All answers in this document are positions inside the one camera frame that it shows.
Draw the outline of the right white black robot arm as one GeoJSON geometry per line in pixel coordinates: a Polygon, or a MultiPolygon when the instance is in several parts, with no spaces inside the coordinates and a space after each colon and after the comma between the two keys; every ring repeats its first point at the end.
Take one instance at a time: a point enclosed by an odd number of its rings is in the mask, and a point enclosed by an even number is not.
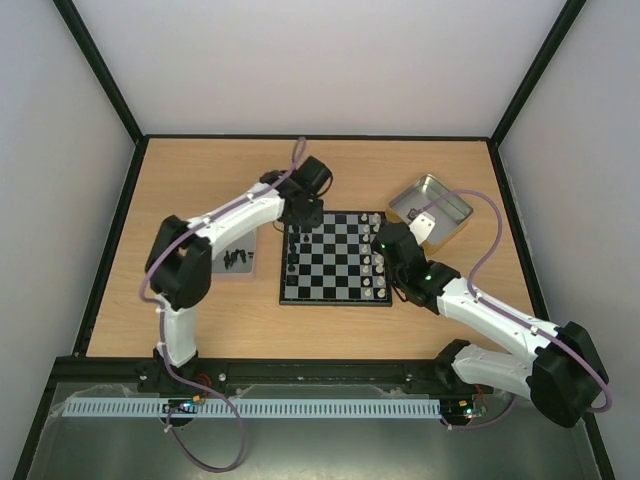
{"type": "Polygon", "coordinates": [[[477,289],[448,265],[426,258],[405,223],[385,222],[373,249],[384,258],[402,299],[459,321],[502,347],[487,351],[466,341],[452,343],[436,379],[455,392],[482,384],[526,398],[548,420],[573,427],[606,395],[608,374],[588,331],[531,317],[477,289]]]}

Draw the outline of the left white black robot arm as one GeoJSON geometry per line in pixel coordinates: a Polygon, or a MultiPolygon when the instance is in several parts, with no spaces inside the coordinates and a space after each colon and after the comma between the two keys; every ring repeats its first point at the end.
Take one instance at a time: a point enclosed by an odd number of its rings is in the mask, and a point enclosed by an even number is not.
{"type": "Polygon", "coordinates": [[[208,294],[214,258],[258,227],[279,221],[320,225],[322,196],[333,182],[331,170],[313,156],[294,159],[289,169],[263,174],[245,193],[223,206],[182,220],[163,220],[145,264],[140,299],[155,306],[159,320],[156,356],[160,377],[173,385],[213,391],[183,372],[197,356],[196,305],[208,294]]]}

